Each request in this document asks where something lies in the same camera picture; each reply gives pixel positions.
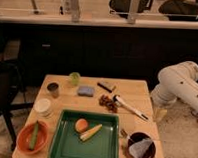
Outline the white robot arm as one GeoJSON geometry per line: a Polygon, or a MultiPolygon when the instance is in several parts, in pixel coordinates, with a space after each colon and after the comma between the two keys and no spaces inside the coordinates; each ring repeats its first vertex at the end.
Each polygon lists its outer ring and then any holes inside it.
{"type": "Polygon", "coordinates": [[[186,61],[163,68],[151,91],[153,103],[162,107],[182,99],[198,112],[198,64],[186,61]]]}

